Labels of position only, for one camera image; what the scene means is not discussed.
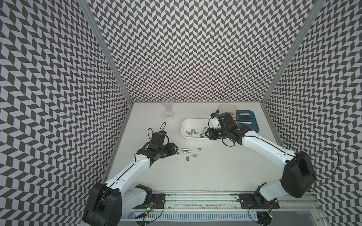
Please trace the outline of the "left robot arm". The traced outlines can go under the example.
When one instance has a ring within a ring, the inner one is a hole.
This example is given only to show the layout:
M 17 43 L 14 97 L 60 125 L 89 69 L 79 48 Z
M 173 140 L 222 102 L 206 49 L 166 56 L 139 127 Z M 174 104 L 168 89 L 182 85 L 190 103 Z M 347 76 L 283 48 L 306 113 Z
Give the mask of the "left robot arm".
M 90 226 L 116 226 L 122 215 L 137 206 L 148 206 L 151 188 L 129 187 L 156 161 L 177 154 L 178 147 L 169 141 L 166 131 L 152 133 L 152 137 L 134 155 L 132 161 L 105 183 L 97 182 L 89 191 L 82 221 Z

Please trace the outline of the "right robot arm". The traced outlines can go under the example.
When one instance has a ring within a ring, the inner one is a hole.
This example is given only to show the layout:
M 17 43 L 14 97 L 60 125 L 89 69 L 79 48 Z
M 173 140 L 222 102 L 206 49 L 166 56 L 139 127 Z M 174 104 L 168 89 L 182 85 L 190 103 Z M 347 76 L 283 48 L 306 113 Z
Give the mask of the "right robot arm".
M 238 125 L 228 112 L 212 113 L 210 120 L 213 126 L 205 134 L 209 140 L 228 139 L 234 145 L 248 147 L 282 170 L 280 179 L 257 187 L 251 199 L 253 206 L 263 208 L 286 195 L 301 198 L 316 182 L 316 173 L 308 153 L 296 153 L 265 139 L 249 126 Z

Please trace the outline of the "white plastic storage box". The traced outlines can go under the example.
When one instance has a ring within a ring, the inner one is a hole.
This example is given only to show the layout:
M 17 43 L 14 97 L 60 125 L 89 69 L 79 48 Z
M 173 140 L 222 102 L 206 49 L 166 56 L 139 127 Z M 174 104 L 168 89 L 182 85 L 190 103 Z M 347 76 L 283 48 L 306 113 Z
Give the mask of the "white plastic storage box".
M 208 139 L 205 136 L 204 127 L 209 128 L 217 128 L 219 127 L 219 123 L 216 120 L 213 119 L 199 119 L 199 118 L 187 118 L 182 122 L 181 125 L 181 134 L 184 139 Z M 198 135 L 195 135 L 193 133 L 192 136 L 189 136 L 186 131 L 189 131 L 192 133 L 192 129 L 195 129 L 196 132 L 198 132 Z

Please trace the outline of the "beige folded cloth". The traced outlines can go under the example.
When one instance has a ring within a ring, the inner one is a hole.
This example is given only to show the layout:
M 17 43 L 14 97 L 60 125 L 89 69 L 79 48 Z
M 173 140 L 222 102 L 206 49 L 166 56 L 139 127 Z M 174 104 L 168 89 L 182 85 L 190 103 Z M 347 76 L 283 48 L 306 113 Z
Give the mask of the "beige folded cloth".
M 218 113 L 230 113 L 231 115 L 236 115 L 236 106 L 235 105 L 219 105 Z

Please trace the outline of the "white yogurt cup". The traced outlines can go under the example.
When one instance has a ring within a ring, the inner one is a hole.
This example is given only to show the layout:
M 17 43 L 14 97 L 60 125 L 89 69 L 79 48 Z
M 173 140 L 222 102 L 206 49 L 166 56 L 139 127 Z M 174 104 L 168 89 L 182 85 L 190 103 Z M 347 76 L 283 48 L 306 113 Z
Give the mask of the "white yogurt cup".
M 166 121 L 172 121 L 173 120 L 173 113 L 170 111 L 165 112 L 164 117 Z

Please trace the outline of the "teal tray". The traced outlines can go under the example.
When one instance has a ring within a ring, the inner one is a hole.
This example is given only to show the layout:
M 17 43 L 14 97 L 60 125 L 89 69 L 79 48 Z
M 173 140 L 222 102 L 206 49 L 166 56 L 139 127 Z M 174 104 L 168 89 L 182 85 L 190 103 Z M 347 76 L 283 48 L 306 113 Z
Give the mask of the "teal tray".
M 241 113 L 249 113 L 250 116 L 241 116 L 239 114 Z M 210 118 L 213 120 L 216 120 L 218 122 L 217 116 L 218 116 L 218 111 L 216 113 L 213 113 Z M 235 120 L 236 124 L 231 125 L 229 127 L 225 127 L 223 128 L 225 130 L 225 133 L 232 133 L 233 131 L 237 130 L 237 129 L 241 129 L 242 133 L 244 133 L 244 131 L 248 132 L 248 131 L 255 131 L 255 132 L 259 132 L 259 127 L 258 124 L 256 122 L 256 117 L 255 114 L 250 111 L 250 110 L 236 110 L 236 115 L 232 116 L 233 119 Z M 242 121 L 250 121 L 252 122 L 252 124 L 243 124 L 241 123 Z

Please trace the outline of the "clear drinking glass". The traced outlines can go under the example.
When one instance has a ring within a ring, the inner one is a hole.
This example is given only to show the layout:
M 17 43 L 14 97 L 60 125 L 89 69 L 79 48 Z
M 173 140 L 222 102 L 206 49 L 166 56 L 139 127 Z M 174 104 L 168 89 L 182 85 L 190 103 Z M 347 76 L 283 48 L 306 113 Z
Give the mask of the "clear drinking glass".
M 172 98 L 164 98 L 162 100 L 162 103 L 167 112 L 171 112 L 173 110 L 173 99 Z

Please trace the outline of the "metal base rail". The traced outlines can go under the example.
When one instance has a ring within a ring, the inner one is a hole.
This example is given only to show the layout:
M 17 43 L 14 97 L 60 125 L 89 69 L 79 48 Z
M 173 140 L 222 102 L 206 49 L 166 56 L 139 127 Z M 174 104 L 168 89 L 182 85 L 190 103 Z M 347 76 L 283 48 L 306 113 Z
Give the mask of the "metal base rail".
M 165 209 L 169 211 L 246 211 L 256 207 L 252 192 L 191 192 L 191 191 L 155 191 L 155 194 L 165 194 Z M 306 193 L 302 198 L 283 196 L 272 204 L 273 211 L 321 211 L 317 199 L 312 193 Z

